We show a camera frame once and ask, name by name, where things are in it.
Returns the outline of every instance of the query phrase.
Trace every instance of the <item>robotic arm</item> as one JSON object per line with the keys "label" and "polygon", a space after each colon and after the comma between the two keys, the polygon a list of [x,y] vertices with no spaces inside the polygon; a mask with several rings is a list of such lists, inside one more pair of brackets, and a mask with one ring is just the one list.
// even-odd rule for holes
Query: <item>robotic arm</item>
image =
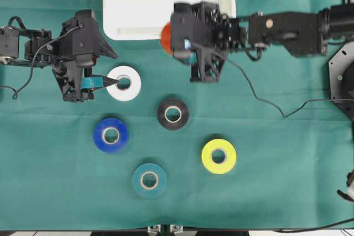
{"label": "robotic arm", "polygon": [[[248,28],[241,27],[242,22],[248,22]],[[244,51],[257,61],[270,44],[278,44],[293,56],[326,55],[329,39],[350,40],[352,35],[354,4],[332,6],[319,13],[256,13],[229,18],[218,4],[201,2],[175,3],[161,41],[174,58],[191,65],[192,82],[217,82],[229,53]]]}
{"label": "robotic arm", "polygon": [[[14,20],[20,28],[12,26]],[[18,60],[20,36],[29,38],[25,43],[25,60]],[[34,67],[51,66],[64,101],[93,99],[94,90],[117,83],[117,80],[92,73],[101,55],[118,58],[101,35],[92,10],[76,12],[63,23],[56,39],[51,38],[49,30],[27,29],[19,17],[12,17],[8,26],[0,29],[0,64],[30,67],[30,79]],[[13,89],[14,96],[21,89],[23,87]]]}

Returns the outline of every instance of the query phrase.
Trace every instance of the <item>black cable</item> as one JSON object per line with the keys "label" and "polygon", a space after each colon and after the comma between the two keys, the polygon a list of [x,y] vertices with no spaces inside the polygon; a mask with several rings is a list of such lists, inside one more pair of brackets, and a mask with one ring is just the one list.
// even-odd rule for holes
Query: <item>black cable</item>
{"label": "black cable", "polygon": [[346,219],[345,221],[339,221],[336,223],[332,223],[326,226],[322,226],[322,227],[316,227],[316,228],[309,228],[309,229],[295,229],[295,230],[275,230],[275,232],[279,232],[279,233],[299,233],[299,232],[313,232],[315,230],[320,230],[320,229],[328,229],[328,228],[332,228],[338,225],[342,225],[348,222],[353,222],[354,218],[350,218],[350,219]]}
{"label": "black cable", "polygon": [[278,105],[276,105],[275,103],[273,103],[273,102],[271,102],[271,101],[269,101],[269,100],[267,100],[267,99],[263,99],[263,98],[260,98],[260,97],[257,96],[256,91],[254,90],[254,87],[253,87],[251,81],[249,80],[249,78],[248,78],[246,72],[243,70],[243,68],[240,67],[239,64],[237,64],[237,63],[231,61],[230,59],[227,59],[227,61],[230,62],[233,66],[237,67],[237,68],[241,71],[243,77],[246,79],[246,81],[247,81],[248,84],[249,84],[249,87],[251,88],[251,91],[252,91],[252,93],[253,93],[253,96],[254,96],[258,101],[265,102],[265,103],[270,104],[270,105],[272,105],[273,107],[275,107],[275,108],[281,113],[281,115],[282,115],[283,118],[287,118],[287,117],[289,117],[289,116],[292,116],[294,113],[296,113],[296,112],[300,111],[302,108],[304,108],[305,105],[308,104],[309,102],[337,102],[337,101],[349,101],[349,102],[354,102],[354,99],[309,99],[309,100],[305,101],[299,108],[295,109],[295,110],[292,111],[291,113],[284,114],[283,110],[282,110]]}
{"label": "black cable", "polygon": [[23,89],[30,83],[30,81],[31,81],[31,79],[32,79],[32,77],[33,77],[34,62],[35,62],[35,59],[36,59],[36,57],[37,57],[39,51],[40,51],[41,49],[45,48],[48,44],[54,43],[55,41],[58,41],[58,40],[60,40],[60,39],[62,39],[62,38],[64,38],[64,37],[66,37],[66,36],[67,36],[69,33],[71,33],[73,30],[76,30],[76,29],[79,29],[79,28],[80,28],[80,27],[74,27],[74,28],[68,30],[65,34],[63,34],[63,35],[61,35],[61,36],[59,36],[59,37],[57,37],[57,38],[55,38],[55,39],[53,39],[53,40],[51,40],[51,41],[45,43],[44,45],[42,45],[40,48],[37,49],[37,51],[35,52],[35,54],[34,54],[34,56],[33,56],[33,59],[32,59],[32,63],[31,63],[31,67],[30,67],[30,72],[29,72],[29,77],[28,77],[27,81],[25,82],[25,84],[22,85],[18,90],[16,90],[16,89],[13,88],[13,87],[10,87],[10,86],[0,86],[0,88],[9,88],[9,89],[13,90],[14,93],[13,93],[12,98],[13,98],[13,99],[17,99],[18,93],[19,93],[21,90],[23,90]]}
{"label": "black cable", "polygon": [[[16,20],[18,25],[20,26],[20,28],[17,28],[17,27],[14,27],[12,26],[12,23],[13,21]],[[27,32],[27,28],[25,27],[22,19],[18,16],[13,16],[9,19],[9,22],[7,24],[7,27],[10,27],[14,30],[18,30],[19,32],[24,32],[26,34],[26,36],[29,38],[29,39],[32,39],[32,37],[30,36],[30,34]]]}
{"label": "black cable", "polygon": [[350,234],[349,232],[347,232],[345,229],[343,229],[345,231],[346,234],[348,234],[349,236],[353,236],[352,234]]}
{"label": "black cable", "polygon": [[250,52],[249,49],[246,47],[246,45],[241,42],[241,47],[244,49],[246,55],[248,56],[249,59],[252,61],[258,61],[262,57],[262,51],[260,49],[257,49],[257,57],[254,57]]}

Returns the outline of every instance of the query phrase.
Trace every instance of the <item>tape roll hole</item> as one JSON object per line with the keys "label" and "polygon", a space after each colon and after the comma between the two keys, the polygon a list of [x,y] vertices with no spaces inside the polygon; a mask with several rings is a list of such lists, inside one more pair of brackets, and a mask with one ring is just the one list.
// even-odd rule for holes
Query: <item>tape roll hole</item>
{"label": "tape roll hole", "polygon": [[113,145],[119,140],[119,131],[117,128],[108,127],[102,132],[102,139],[106,144]]}
{"label": "tape roll hole", "polygon": [[182,111],[177,106],[169,106],[165,110],[165,118],[170,123],[177,123],[179,120],[181,120],[181,117]]}
{"label": "tape roll hole", "polygon": [[211,154],[212,161],[221,164],[226,160],[226,153],[222,149],[216,149]]}
{"label": "tape roll hole", "polygon": [[129,89],[132,83],[132,80],[127,75],[120,75],[116,80],[118,80],[116,87],[121,91]]}
{"label": "tape roll hole", "polygon": [[159,184],[159,177],[152,171],[145,172],[140,180],[142,187],[146,190],[152,190]]}

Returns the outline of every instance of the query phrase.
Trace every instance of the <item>roll of tape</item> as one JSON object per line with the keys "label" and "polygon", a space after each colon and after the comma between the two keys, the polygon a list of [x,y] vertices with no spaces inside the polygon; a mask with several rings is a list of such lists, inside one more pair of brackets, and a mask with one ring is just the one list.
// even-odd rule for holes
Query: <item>roll of tape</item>
{"label": "roll of tape", "polygon": [[[176,109],[179,113],[177,120],[170,120],[167,116],[169,109]],[[179,99],[166,99],[160,103],[157,110],[157,118],[160,124],[169,130],[177,130],[185,126],[189,118],[189,110],[187,105]]]}
{"label": "roll of tape", "polygon": [[118,101],[126,102],[134,99],[138,96],[142,87],[139,73],[129,66],[116,67],[108,73],[107,77],[115,80],[127,78],[131,82],[130,86],[123,90],[120,89],[117,84],[107,87],[108,93]]}
{"label": "roll of tape", "polygon": [[[220,150],[224,153],[224,160],[216,163],[212,159],[214,151]],[[236,150],[233,145],[224,139],[213,139],[205,144],[201,152],[201,161],[204,167],[213,174],[225,174],[235,166],[237,160]]]}
{"label": "roll of tape", "polygon": [[[150,174],[154,177],[155,183],[147,186],[144,183],[144,176]],[[133,188],[136,193],[144,198],[156,198],[162,194],[167,185],[167,177],[165,171],[157,164],[146,163],[139,166],[132,178]]]}
{"label": "roll of tape", "polygon": [[[117,133],[117,139],[108,142],[105,134],[108,130],[113,129]],[[97,123],[93,130],[93,141],[96,146],[107,153],[113,153],[123,149],[128,143],[128,129],[126,125],[116,118],[106,118]]]}

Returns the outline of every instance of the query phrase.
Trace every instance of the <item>green table surface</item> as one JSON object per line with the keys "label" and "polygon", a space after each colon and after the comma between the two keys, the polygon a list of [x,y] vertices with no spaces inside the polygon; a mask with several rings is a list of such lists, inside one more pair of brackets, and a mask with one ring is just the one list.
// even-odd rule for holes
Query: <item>green table surface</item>
{"label": "green table surface", "polygon": [[[237,0],[237,14],[318,12],[340,3]],[[50,29],[53,36],[75,11],[91,8],[102,31],[102,0],[0,0],[0,7],[1,25],[18,15],[28,28]],[[116,101],[100,90],[91,102],[63,102],[50,68],[35,70],[16,101],[11,91],[1,92],[0,229],[128,229],[161,223],[299,228],[354,215],[353,205],[336,194],[345,189],[353,165],[351,123],[333,104],[311,103],[283,119],[253,98],[228,63],[219,83],[190,83],[189,68],[170,58],[157,40],[107,40],[119,59],[101,57],[94,73],[105,75],[118,65],[135,68],[142,89],[132,101]],[[326,63],[335,49],[328,57],[294,58],[271,46],[257,63],[243,53],[230,58],[245,68],[260,96],[290,112],[307,99],[328,97]],[[19,87],[27,77],[26,68],[0,66],[1,85]],[[159,102],[170,95],[190,110],[188,124],[177,132],[156,118]],[[122,152],[105,154],[92,141],[94,126],[105,117],[128,126],[130,140]],[[200,159],[204,144],[215,137],[237,149],[237,165],[224,175],[209,173]],[[140,198],[131,185],[134,170],[144,162],[159,164],[167,174],[167,188],[155,200]]]}

